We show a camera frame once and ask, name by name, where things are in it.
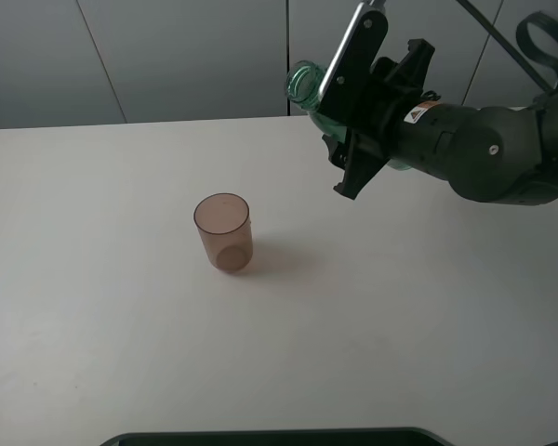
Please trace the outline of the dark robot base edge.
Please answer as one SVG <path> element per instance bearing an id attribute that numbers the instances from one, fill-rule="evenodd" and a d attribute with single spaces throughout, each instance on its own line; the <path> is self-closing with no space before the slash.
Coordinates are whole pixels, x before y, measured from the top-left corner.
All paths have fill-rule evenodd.
<path id="1" fill-rule="evenodd" d="M 106 445 L 447 445 L 417 427 L 126 433 Z"/>

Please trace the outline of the dark green right robot arm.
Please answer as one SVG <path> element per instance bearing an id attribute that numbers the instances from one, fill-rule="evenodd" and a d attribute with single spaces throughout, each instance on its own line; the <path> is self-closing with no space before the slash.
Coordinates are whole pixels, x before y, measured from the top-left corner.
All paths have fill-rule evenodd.
<path id="1" fill-rule="evenodd" d="M 558 199 L 558 93 L 518 110 L 430 100 L 422 87 L 433 53 L 427 41 L 412 39 L 400 62 L 370 66 L 345 138 L 324 138 L 330 163 L 344 172 L 335 191 L 355 199 L 394 161 L 478 203 Z"/>

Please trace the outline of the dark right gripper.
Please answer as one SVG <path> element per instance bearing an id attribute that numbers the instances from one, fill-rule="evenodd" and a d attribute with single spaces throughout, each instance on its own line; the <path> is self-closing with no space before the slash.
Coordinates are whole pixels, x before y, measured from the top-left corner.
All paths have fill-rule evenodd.
<path id="1" fill-rule="evenodd" d="M 373 63 L 345 120 L 349 129 L 358 132 L 348 132 L 344 142 L 322 136 L 329 162 L 343 170 L 342 180 L 333 188 L 343 197 L 354 200 L 386 165 L 399 123 L 421 102 L 434 47 L 424 39 L 411 39 L 407 49 L 399 62 L 381 57 Z"/>

